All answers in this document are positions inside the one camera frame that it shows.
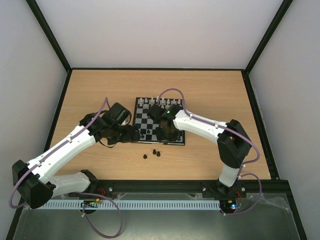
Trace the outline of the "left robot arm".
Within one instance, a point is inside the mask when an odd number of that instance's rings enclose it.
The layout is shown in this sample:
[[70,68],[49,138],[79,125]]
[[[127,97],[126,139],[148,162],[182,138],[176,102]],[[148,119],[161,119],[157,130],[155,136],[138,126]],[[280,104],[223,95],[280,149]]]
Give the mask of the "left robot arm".
[[85,149],[106,139],[106,147],[139,140],[136,126],[130,125],[131,112],[116,102],[109,109],[86,114],[79,124],[56,145],[38,157],[12,165],[13,191],[25,204],[37,209],[51,198],[72,192],[85,192],[94,181],[90,171],[57,176],[68,161]]

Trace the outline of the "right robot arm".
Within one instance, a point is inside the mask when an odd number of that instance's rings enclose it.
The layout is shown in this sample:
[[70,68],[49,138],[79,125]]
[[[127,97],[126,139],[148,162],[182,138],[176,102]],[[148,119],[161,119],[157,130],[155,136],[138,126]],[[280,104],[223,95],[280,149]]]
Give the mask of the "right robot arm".
[[217,144],[223,167],[216,191],[224,196],[229,196],[235,191],[239,170],[252,147],[250,138],[238,121],[211,120],[188,112],[178,105],[164,109],[154,104],[149,108],[147,115],[158,124],[155,134],[161,143],[174,142],[178,140],[180,131],[187,131]]

